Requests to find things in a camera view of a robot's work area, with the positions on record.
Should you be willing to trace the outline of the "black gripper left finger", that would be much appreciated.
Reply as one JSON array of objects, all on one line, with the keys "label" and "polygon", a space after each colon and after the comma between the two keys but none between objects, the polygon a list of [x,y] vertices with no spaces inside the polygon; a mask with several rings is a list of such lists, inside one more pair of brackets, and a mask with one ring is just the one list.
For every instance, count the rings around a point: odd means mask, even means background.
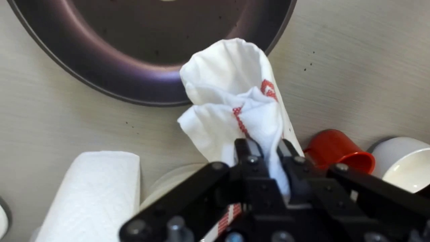
[{"label": "black gripper left finger", "polygon": [[119,242],[193,242],[243,203],[245,182],[265,177],[261,148],[251,139],[233,142],[236,164],[209,163],[123,224]]}]

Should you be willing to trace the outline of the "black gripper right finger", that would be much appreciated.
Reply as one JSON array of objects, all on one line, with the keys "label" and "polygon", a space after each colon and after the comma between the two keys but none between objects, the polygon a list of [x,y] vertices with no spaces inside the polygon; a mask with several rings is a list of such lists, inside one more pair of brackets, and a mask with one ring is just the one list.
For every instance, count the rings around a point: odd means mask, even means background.
[{"label": "black gripper right finger", "polygon": [[296,242],[430,242],[430,201],[335,164],[321,172],[290,142],[276,148],[288,178]]}]

